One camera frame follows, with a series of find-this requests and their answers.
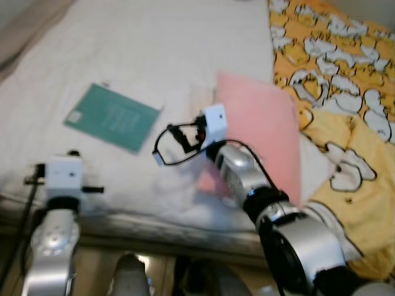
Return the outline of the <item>pink embroidered pillow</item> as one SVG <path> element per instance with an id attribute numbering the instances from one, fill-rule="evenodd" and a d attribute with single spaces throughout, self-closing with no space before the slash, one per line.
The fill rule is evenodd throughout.
<path id="1" fill-rule="evenodd" d="M 215 104 L 225 105 L 227 143 L 210 150 L 216 162 L 206 164 L 197 191 L 233 204 L 259 186 L 273 186 L 297 205 L 299 127 L 291 96 L 271 83 L 220 72 Z"/>

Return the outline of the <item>thick teal paperback book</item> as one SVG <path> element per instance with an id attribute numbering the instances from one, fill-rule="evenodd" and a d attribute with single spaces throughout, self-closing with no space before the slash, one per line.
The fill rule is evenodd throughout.
<path id="1" fill-rule="evenodd" d="M 93 83 L 67 113 L 63 124 L 132 154 L 141 152 L 161 106 L 122 95 Z"/>

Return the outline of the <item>white quilted mattress pad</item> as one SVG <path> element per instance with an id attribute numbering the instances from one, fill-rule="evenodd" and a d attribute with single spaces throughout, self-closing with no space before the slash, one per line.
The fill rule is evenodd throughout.
<path id="1" fill-rule="evenodd" d="M 167 124 L 209 104 L 218 73 L 269 82 L 273 61 L 266 0 L 76 0 L 0 83 L 0 205 L 17 211 L 35 164 L 79 150 L 87 182 L 106 189 L 88 198 L 88 214 L 249 231 L 241 211 L 198 194 L 202 160 L 160 167 L 151 150 Z M 139 152 L 65 125 L 93 84 L 160 110 Z"/>

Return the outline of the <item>grey quilted mattress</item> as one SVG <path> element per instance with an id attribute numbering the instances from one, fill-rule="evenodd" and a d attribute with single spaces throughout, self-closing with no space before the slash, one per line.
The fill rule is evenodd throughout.
<path id="1" fill-rule="evenodd" d="M 79 203 L 77 220 L 85 231 L 96 233 L 212 232 L 257 236 L 238 207 L 210 194 L 109 198 L 88 194 Z"/>

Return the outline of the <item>yellow cartoon print duvet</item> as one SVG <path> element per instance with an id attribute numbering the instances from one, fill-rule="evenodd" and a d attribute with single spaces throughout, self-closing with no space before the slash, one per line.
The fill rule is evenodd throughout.
<path id="1" fill-rule="evenodd" d="M 395 34 L 328 0 L 266 0 L 273 81 L 297 104 L 300 132 L 330 164 L 305 205 L 365 279 L 392 280 Z"/>

